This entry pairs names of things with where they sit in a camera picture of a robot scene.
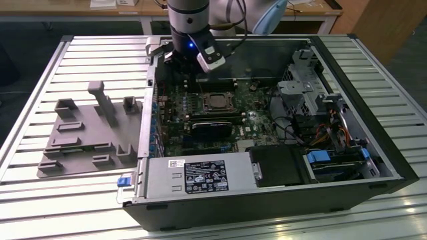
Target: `slatted metal surface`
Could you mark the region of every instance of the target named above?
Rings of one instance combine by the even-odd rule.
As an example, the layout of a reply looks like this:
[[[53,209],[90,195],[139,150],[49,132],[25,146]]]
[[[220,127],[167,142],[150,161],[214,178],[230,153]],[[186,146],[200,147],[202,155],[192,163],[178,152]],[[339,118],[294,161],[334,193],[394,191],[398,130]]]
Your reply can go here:
[[[23,137],[16,139],[19,144],[3,164],[0,239],[390,239],[418,238],[427,233],[426,117],[367,53],[342,35],[322,40],[420,177],[407,188],[375,197],[350,211],[148,233],[116,202],[116,180],[132,169],[39,179],[37,163],[59,98],[74,98],[78,105],[94,104],[95,98],[86,92],[88,81],[103,80],[114,102],[126,96],[144,101],[146,40],[144,36],[75,37],[59,52],[20,129]],[[330,76],[324,77],[338,91]],[[242,204],[256,207],[252,202]]]

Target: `power supply label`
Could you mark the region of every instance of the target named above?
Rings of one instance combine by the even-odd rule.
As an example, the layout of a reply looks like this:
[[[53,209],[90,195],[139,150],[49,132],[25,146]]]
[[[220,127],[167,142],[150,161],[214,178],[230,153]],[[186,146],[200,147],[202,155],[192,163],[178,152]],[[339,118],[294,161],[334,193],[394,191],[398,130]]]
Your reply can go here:
[[[202,194],[228,191],[226,163],[203,161],[184,164],[186,193]]]

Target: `table leg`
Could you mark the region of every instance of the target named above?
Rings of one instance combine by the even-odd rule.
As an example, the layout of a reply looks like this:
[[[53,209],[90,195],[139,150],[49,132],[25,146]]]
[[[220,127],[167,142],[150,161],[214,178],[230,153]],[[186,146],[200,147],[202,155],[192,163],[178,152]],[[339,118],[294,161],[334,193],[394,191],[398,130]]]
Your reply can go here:
[[[334,27],[334,23],[336,20],[336,16],[327,16],[324,22],[320,25],[318,34],[330,34],[331,29]]]
[[[142,25],[143,34],[144,35],[154,35],[152,17],[151,16],[142,16],[140,17],[140,25]]]

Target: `motherboard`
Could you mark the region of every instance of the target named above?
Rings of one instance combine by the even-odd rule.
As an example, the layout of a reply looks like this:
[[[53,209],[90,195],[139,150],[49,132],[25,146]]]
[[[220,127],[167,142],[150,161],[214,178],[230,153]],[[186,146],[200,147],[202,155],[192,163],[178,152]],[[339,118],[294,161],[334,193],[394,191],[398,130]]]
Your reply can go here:
[[[166,156],[235,153],[279,144],[267,111],[271,87],[254,79],[215,86],[200,80],[194,91],[186,84],[164,90],[159,104]]]

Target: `wooden table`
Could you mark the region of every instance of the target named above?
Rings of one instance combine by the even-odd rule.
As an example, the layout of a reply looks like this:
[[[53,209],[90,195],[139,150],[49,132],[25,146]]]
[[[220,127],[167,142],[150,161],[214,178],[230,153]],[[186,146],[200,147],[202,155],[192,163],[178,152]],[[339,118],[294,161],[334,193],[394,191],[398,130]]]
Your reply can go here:
[[[319,34],[330,33],[336,17],[343,14],[324,0],[298,4],[295,9],[300,12],[287,9],[282,21],[322,22]],[[143,33],[152,35],[151,22],[168,21],[168,12],[152,0],[139,0],[136,6],[118,5],[118,9],[110,10],[91,10],[90,0],[0,0],[0,22],[98,21],[139,21]]]
[[[143,0],[142,4],[144,17],[142,18],[142,26],[146,35],[152,35],[151,22],[154,21],[168,21],[168,12],[163,10],[152,0]],[[332,9],[324,0],[314,0],[312,3],[303,3],[295,5],[295,12],[291,9],[286,9],[282,21],[307,21],[307,22],[322,22],[318,34],[330,34],[335,20],[338,16],[343,14],[343,10]]]

